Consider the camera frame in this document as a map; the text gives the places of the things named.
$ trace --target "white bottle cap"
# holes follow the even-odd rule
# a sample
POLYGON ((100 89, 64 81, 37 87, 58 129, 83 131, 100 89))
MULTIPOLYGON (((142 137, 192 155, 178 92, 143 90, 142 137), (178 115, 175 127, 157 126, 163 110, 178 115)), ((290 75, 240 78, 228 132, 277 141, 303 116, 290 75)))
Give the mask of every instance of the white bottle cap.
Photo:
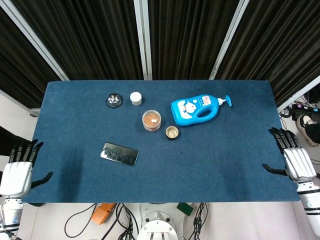
POLYGON ((130 94, 130 100, 132 102, 133 105, 135 106, 139 106, 142 102, 142 96, 140 92, 133 92, 130 94))
POLYGON ((218 103, 219 103, 219 106, 221 106, 226 100, 223 100, 221 98, 218 98, 218 103))

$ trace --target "green object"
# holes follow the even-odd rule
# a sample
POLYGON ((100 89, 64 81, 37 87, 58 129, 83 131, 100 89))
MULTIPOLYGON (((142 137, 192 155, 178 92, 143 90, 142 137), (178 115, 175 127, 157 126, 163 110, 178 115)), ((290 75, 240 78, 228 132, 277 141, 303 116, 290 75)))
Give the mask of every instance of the green object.
POLYGON ((176 208, 179 209, 181 212, 183 212, 188 217, 190 217, 192 211, 194 210, 194 208, 192 206, 190 206, 189 204, 187 204, 185 202, 180 202, 178 204, 178 206, 176 206, 176 208))

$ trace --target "small jar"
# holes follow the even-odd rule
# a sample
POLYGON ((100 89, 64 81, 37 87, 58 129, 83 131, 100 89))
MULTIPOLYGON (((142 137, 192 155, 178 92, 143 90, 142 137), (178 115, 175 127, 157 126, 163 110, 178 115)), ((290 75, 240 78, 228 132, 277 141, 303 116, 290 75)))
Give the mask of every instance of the small jar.
POLYGON ((161 115, 156 110, 148 110, 142 115, 142 123, 145 130, 155 132, 161 126, 161 115))
POLYGON ((130 94, 130 100, 133 105, 139 106, 142 103, 142 95, 140 92, 134 91, 130 94))

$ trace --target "blue bottle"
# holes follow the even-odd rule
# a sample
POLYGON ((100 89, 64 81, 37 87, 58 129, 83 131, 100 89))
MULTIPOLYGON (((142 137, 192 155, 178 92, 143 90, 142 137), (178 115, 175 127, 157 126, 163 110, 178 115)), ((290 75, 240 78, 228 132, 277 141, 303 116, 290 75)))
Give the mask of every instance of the blue bottle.
POLYGON ((219 106, 224 102, 227 102, 230 107, 232 106, 228 95, 225 96, 225 99, 221 99, 202 94, 173 101, 171 111, 178 126, 201 124, 213 119, 219 111, 219 106))

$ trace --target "orange object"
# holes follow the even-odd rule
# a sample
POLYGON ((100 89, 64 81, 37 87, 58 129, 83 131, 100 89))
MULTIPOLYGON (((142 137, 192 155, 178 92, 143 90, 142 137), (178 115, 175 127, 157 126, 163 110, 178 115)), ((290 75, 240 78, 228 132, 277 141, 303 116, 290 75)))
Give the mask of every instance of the orange object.
POLYGON ((101 225, 106 222, 109 214, 113 211, 115 203, 101 203, 101 206, 98 206, 94 211, 91 220, 101 225))

